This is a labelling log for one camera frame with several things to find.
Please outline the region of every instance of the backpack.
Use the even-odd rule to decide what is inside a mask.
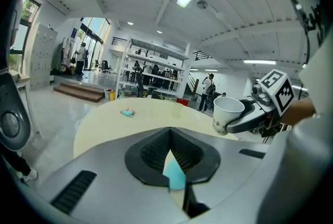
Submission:
[[[216,86],[212,82],[212,84],[207,88],[207,94],[212,95],[215,92],[215,90],[216,90]]]

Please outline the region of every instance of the white paper cup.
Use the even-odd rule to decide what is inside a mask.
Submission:
[[[214,100],[214,114],[213,114],[213,127],[222,135],[227,132],[224,126],[238,118],[245,109],[242,102],[231,97],[217,97]]]

